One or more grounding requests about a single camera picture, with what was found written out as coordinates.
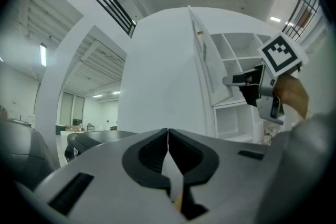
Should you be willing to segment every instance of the fluorescent light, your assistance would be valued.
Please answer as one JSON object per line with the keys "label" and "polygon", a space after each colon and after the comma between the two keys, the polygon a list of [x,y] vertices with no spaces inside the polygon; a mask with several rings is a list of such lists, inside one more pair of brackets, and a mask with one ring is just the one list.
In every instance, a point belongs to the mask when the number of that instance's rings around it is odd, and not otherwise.
{"label": "fluorescent light", "polygon": [[41,64],[45,67],[47,66],[46,52],[47,52],[46,47],[43,45],[40,45]]}
{"label": "fluorescent light", "polygon": [[278,23],[281,21],[280,19],[275,18],[275,17],[271,17],[271,20],[274,20],[274,21],[276,21],[276,22],[278,22]]}

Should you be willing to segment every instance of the cabinet door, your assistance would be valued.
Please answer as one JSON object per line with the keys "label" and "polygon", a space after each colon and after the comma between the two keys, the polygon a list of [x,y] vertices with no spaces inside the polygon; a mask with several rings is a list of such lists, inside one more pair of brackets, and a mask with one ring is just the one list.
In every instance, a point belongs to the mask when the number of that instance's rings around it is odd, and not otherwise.
{"label": "cabinet door", "polygon": [[214,106],[232,97],[230,89],[222,83],[223,77],[227,76],[227,71],[214,41],[190,6],[189,12],[198,54],[196,56],[201,59],[211,105]]}

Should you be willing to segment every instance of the floor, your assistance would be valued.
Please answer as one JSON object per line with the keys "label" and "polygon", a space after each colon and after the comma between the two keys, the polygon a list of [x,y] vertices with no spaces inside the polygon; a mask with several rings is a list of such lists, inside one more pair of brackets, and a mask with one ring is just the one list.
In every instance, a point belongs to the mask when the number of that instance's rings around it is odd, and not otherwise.
{"label": "floor", "polygon": [[64,151],[66,150],[67,145],[68,145],[67,138],[68,138],[68,135],[56,135],[57,153],[58,153],[58,158],[59,158],[61,167],[68,164],[64,156]]}

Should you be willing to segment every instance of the robotic arm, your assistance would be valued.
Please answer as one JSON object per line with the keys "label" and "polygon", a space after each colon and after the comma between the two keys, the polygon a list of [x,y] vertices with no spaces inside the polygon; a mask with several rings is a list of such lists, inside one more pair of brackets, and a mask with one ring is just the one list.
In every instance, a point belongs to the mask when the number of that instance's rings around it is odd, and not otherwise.
{"label": "robotic arm", "polygon": [[279,33],[265,43],[259,52],[262,64],[245,72],[223,78],[223,84],[238,86],[246,102],[258,108],[262,119],[283,125],[281,100],[274,95],[274,87],[280,75],[300,71],[302,63],[308,62],[303,49]]}

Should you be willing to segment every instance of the hand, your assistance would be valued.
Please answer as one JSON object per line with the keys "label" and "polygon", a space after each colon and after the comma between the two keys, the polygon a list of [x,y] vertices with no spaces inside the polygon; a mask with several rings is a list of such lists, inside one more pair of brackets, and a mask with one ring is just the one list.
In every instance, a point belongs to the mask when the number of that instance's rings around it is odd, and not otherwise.
{"label": "hand", "polygon": [[282,74],[274,87],[274,95],[278,96],[283,104],[294,108],[303,119],[306,118],[309,96],[300,80],[289,74]]}

